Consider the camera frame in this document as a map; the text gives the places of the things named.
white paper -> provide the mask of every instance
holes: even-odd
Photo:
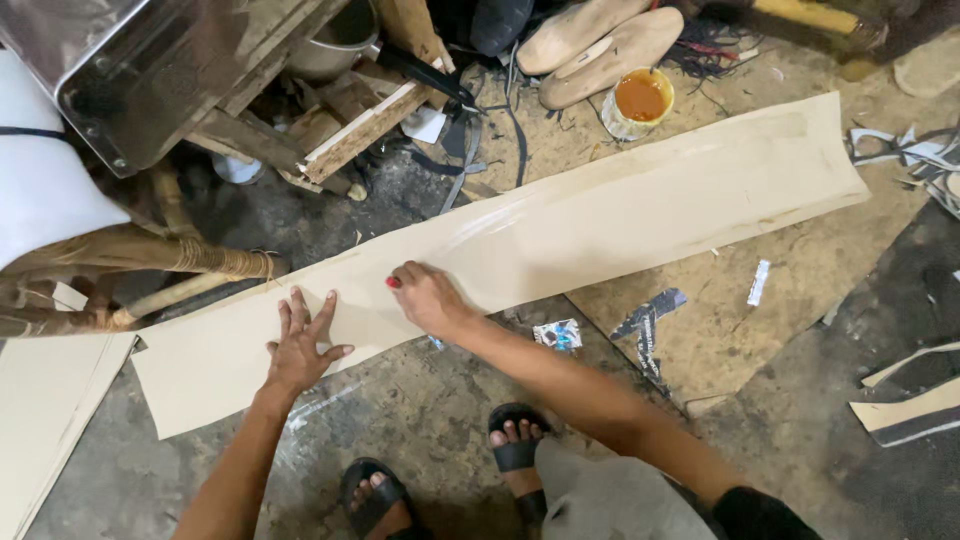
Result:
[[[750,306],[760,305],[760,296],[763,294],[763,285],[767,283],[767,276],[770,273],[770,261],[763,259],[756,266],[756,275],[754,276],[754,285],[750,287],[750,297],[747,298],[747,304]]]
[[[446,114],[429,107],[420,107],[400,121],[400,129],[404,135],[433,144],[437,142],[445,122]]]

slide sandal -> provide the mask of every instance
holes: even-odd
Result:
[[[504,404],[490,413],[487,424],[487,436],[494,431],[503,431],[503,423],[510,420],[519,430],[520,420],[526,420],[531,425],[536,424],[544,433],[552,430],[550,424],[542,414],[527,404]],[[501,473],[509,473],[518,469],[527,469],[534,466],[534,456],[537,453],[539,440],[520,440],[507,443],[493,449],[496,467]],[[533,491],[516,499],[516,509],[524,525],[538,525],[546,517],[546,495],[543,490]]]
[[[387,476],[387,479],[376,486],[373,489],[373,494],[354,512],[350,509],[353,490],[360,485],[360,480],[369,479],[373,473],[383,473]],[[420,521],[414,514],[407,488],[390,470],[390,467],[372,457],[358,457],[347,467],[340,482],[340,504],[347,513],[350,526],[358,537],[366,538],[370,531],[376,527],[376,524],[380,523],[387,510],[397,501],[404,501],[407,504],[407,511],[410,513],[410,519],[414,524],[410,528],[391,534],[388,538],[411,540],[433,538],[429,529],[420,526]]]

paper scrap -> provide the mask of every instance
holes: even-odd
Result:
[[[643,314],[648,310],[653,310],[654,320],[658,321],[663,315],[684,304],[686,304],[686,295],[677,287],[670,287],[627,315],[627,318],[610,334],[610,340],[633,333],[639,327]]]
[[[534,339],[558,351],[572,351],[583,347],[580,339],[580,325],[576,319],[566,319],[534,327]]]
[[[767,275],[770,273],[770,261],[763,259],[756,266],[756,275],[754,276],[754,286],[750,287],[750,297],[747,298],[747,304],[751,306],[760,305],[760,295],[763,294],[763,285],[767,283]]]
[[[429,107],[420,107],[400,120],[400,129],[403,130],[404,135],[433,144],[440,137],[444,123],[446,123],[446,114]]]
[[[427,337],[430,338],[430,343],[433,343],[433,346],[436,347],[438,351],[442,351],[443,349],[446,349],[446,344],[443,343],[443,341],[441,341],[440,339],[437,339],[432,335],[427,335]]]

wooden plank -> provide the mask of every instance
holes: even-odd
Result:
[[[257,47],[252,59],[256,67],[233,87],[217,107],[230,116],[236,116],[247,108],[263,88],[283,69],[290,50],[301,41],[312,37],[326,21],[347,4],[349,0],[310,0],[290,14],[276,32]]]
[[[315,184],[344,166],[430,96],[429,86],[407,83],[373,109],[365,111],[306,157],[303,173]]]
[[[260,92],[280,74],[280,71],[283,71],[289,51],[289,47],[277,47],[254,71],[247,74],[247,77],[235,86],[227,97],[220,101],[218,107],[230,116],[243,112],[253,98],[260,95]]]
[[[211,110],[187,140],[217,152],[219,145],[226,146],[242,155],[269,163],[279,170],[299,174],[298,163],[305,152],[297,142],[266,122],[244,110],[233,117],[221,109]],[[213,147],[208,141],[215,141]]]
[[[428,63],[443,55],[424,0],[374,0],[374,4],[391,43]]]
[[[354,76],[369,86],[381,101],[390,97],[407,82],[403,75],[368,59],[360,61],[352,71]]]
[[[383,101],[352,71],[344,73],[329,85],[317,88],[317,94],[335,113],[337,120],[344,124],[356,120],[367,109]]]
[[[318,105],[298,118],[294,125],[290,126],[288,133],[300,148],[310,152],[336,135],[343,127],[343,124]]]
[[[291,285],[313,308],[330,288],[340,294],[331,336],[356,350],[332,374],[422,335],[383,284],[399,261],[448,271],[469,302],[494,312],[867,197],[840,137],[839,95],[825,94],[637,146],[378,236],[281,278],[282,286],[146,329],[150,348],[133,362],[165,437],[250,404],[270,363],[262,344],[276,339],[276,302]]]

beige leather sheet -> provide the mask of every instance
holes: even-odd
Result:
[[[496,312],[688,257],[866,200],[841,138],[839,94],[757,110],[589,163],[365,242],[277,282],[140,333],[133,356],[160,438],[248,406],[298,284],[340,292],[333,373],[422,335],[384,278],[407,259],[448,271]]]
[[[0,353],[0,539],[27,533],[135,339],[128,332],[7,342]]]

